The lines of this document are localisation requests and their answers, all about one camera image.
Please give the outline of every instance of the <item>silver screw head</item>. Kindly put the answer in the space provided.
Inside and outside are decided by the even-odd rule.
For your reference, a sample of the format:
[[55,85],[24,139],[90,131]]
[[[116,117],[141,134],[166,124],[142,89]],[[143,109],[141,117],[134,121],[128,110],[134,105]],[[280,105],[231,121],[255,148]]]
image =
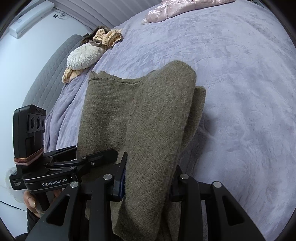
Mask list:
[[220,182],[214,182],[214,183],[213,183],[213,186],[214,186],[215,188],[220,188],[220,187],[222,187],[222,184],[221,184]]
[[110,180],[110,179],[112,178],[112,175],[111,175],[111,174],[105,174],[105,175],[103,176],[103,178],[104,178],[105,180]]
[[181,178],[182,180],[187,180],[187,179],[189,178],[189,176],[188,176],[186,173],[182,173],[182,174],[180,175],[180,178]]
[[70,187],[75,188],[78,186],[78,182],[71,182]]

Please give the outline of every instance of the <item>black sleeve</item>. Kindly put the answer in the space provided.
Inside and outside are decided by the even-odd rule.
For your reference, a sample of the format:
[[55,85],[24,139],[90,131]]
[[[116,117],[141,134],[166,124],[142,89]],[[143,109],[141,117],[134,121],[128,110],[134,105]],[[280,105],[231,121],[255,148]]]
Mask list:
[[25,241],[25,239],[28,236],[28,233],[31,232],[32,228],[38,222],[39,218],[34,213],[32,213],[30,210],[27,209],[27,220],[28,220],[28,228],[27,228],[28,232],[15,237],[16,241]]

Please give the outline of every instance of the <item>human hand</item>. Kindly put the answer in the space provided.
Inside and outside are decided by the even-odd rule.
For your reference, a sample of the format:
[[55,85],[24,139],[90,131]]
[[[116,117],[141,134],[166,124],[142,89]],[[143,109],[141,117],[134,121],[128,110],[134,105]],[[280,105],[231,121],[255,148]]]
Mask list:
[[[54,193],[53,201],[61,194],[61,192],[62,192],[61,189],[53,191],[53,193]],[[40,218],[41,216],[36,210],[36,207],[37,207],[37,199],[36,199],[36,197],[32,193],[30,193],[29,191],[25,191],[23,198],[24,198],[24,202],[25,202],[27,208],[32,213],[34,213],[38,218]]]

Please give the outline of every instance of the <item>folded sweater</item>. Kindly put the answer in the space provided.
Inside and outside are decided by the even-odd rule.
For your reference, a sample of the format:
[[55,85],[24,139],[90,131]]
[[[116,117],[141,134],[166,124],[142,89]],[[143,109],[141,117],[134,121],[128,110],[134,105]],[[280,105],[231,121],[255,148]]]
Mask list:
[[[127,151],[126,196],[111,203],[113,232],[125,241],[177,240],[180,205],[168,201],[168,190],[201,118],[205,89],[195,82],[194,70],[180,61],[137,79],[90,74],[77,152],[112,148],[120,162]],[[83,182],[109,167],[93,169]]]

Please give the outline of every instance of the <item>electrical cord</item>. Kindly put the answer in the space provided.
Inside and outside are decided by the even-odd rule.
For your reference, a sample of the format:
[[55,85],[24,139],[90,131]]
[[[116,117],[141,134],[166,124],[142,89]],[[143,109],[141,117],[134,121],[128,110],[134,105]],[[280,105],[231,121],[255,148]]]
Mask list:
[[3,203],[3,204],[5,204],[5,205],[7,205],[7,206],[14,207],[14,208],[16,208],[16,209],[19,209],[19,210],[22,210],[22,211],[26,212],[26,210],[23,210],[23,209],[21,209],[21,208],[19,208],[19,207],[12,206],[12,205],[10,205],[10,204],[8,204],[8,203],[5,203],[5,202],[3,202],[3,201],[1,201],[1,200],[0,200],[0,202]]
[[58,13],[61,14],[61,15],[58,17],[59,19],[64,19],[65,16],[67,16],[67,14],[66,14],[64,11],[59,12],[59,10],[56,9],[56,8],[54,9],[54,11],[55,11],[55,12],[58,12]]

